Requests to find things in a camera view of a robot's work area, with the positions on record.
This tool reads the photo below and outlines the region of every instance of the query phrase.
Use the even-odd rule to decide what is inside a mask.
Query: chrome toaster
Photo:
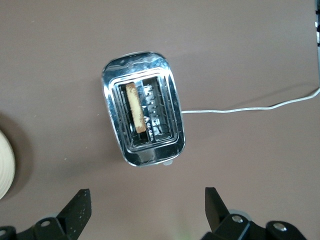
[[[102,88],[124,159],[133,166],[168,165],[185,147],[184,123],[168,61],[155,52],[112,60]]]

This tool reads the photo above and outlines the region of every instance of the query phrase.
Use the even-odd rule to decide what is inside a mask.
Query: power cord
[[[244,107],[244,108],[237,108],[237,109],[231,109],[231,110],[185,110],[181,111],[183,114],[229,114],[229,113],[235,113],[235,112],[241,112],[241,111],[260,111],[260,110],[272,110],[279,108],[281,106],[287,105],[287,104],[293,104],[296,102],[301,102],[309,99],[313,99],[320,93],[320,87],[314,91],[314,93],[311,93],[310,95],[307,95],[305,97],[289,100],[289,101],[283,101],[280,103],[277,103],[275,105],[271,106],[262,106],[262,107]]]

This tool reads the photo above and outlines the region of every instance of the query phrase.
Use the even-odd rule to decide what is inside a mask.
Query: white plate
[[[8,192],[15,177],[15,156],[6,136],[0,131],[0,199]]]

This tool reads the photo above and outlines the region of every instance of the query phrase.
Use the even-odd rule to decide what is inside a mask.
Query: metal bolt
[[[42,223],[41,223],[41,227],[46,227],[46,226],[48,226],[50,224],[50,221],[49,220],[46,220],[46,221],[43,221]]]
[[[280,222],[276,222],[275,224],[273,224],[274,228],[281,231],[281,232],[285,232],[287,231],[287,228],[285,227],[285,225],[283,225]]]
[[[241,224],[241,223],[244,222],[243,219],[242,219],[240,216],[238,216],[238,215],[232,216],[232,220],[235,221],[235,222],[238,223],[238,224]]]
[[[0,230],[0,236],[5,235],[7,233],[6,230]]]

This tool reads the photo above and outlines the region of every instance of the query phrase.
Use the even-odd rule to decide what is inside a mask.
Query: tabletop
[[[184,114],[172,165],[125,162],[101,72],[139,51],[164,55],[182,110],[264,107],[319,86],[313,0],[2,1],[0,130],[16,174],[0,226],[21,232],[89,188],[80,240],[198,240],[205,187],[265,226],[320,238],[319,97],[274,110]]]

